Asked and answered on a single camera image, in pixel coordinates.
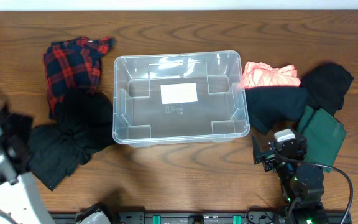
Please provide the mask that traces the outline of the dark green garment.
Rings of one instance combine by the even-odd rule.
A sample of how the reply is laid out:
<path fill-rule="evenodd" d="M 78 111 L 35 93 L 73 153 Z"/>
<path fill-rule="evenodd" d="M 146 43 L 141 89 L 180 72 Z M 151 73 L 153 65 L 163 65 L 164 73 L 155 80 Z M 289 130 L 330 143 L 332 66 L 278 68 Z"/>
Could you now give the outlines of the dark green garment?
<path fill-rule="evenodd" d="M 333 166 L 346 137 L 344 125 L 326 110 L 306 106 L 297 131 L 307 138 L 305 162 Z"/>

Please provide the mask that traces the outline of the black garment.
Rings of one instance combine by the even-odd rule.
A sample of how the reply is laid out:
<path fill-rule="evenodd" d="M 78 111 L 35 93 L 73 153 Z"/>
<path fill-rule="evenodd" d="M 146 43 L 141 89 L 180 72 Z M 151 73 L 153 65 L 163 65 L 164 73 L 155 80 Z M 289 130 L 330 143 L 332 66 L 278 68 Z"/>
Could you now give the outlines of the black garment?
<path fill-rule="evenodd" d="M 302 79 L 300 86 L 308 91 L 308 106 L 324 109 L 331 116 L 344 106 L 344 96 L 354 77 L 342 65 L 325 63 L 312 69 Z"/>
<path fill-rule="evenodd" d="M 106 95 L 70 90 L 56 124 L 35 127 L 29 138 L 29 169 L 51 191 L 91 156 L 115 144 L 113 105 Z"/>

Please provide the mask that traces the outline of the clear plastic storage bin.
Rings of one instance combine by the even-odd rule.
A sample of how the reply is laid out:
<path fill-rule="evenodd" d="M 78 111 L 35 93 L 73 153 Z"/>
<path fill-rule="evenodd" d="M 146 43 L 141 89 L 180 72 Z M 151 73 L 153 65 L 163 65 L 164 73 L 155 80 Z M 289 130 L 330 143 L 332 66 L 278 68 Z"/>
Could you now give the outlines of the clear plastic storage bin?
<path fill-rule="evenodd" d="M 250 131 L 234 50 L 120 56 L 114 62 L 112 138 L 133 147 L 226 142 Z M 198 101 L 162 104 L 161 85 L 196 83 Z"/>

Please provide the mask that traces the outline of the red navy plaid shirt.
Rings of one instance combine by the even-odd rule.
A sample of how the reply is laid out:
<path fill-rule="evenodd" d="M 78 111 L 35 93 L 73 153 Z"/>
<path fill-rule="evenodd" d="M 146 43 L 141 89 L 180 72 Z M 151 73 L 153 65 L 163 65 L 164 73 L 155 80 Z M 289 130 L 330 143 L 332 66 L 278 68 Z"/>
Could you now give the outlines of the red navy plaid shirt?
<path fill-rule="evenodd" d="M 50 119 L 58 118 L 68 90 L 96 93 L 101 78 L 101 59 L 114 44 L 112 37 L 91 40 L 85 36 L 51 43 L 43 54 Z"/>

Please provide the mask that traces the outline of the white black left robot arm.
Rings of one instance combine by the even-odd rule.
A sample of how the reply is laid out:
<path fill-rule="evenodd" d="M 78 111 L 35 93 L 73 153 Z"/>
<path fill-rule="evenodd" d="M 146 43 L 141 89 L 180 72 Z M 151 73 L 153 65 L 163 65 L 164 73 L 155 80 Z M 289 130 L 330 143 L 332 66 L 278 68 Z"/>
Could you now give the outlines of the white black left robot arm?
<path fill-rule="evenodd" d="M 0 223 L 53 223 L 29 169 L 33 119 L 11 113 L 0 94 Z"/>

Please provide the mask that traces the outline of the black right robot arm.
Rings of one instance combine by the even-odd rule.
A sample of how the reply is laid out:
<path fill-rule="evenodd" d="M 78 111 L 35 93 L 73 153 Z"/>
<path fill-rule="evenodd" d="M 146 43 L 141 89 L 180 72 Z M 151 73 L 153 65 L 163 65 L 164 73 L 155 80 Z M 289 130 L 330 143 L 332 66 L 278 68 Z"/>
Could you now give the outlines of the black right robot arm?
<path fill-rule="evenodd" d="M 254 164 L 278 175 L 283 199 L 287 204 L 272 217 L 273 223 L 327 223 L 321 203 L 324 174 L 319 166 L 304 162 L 307 138 L 292 128 L 274 134 L 263 149 L 252 138 Z"/>

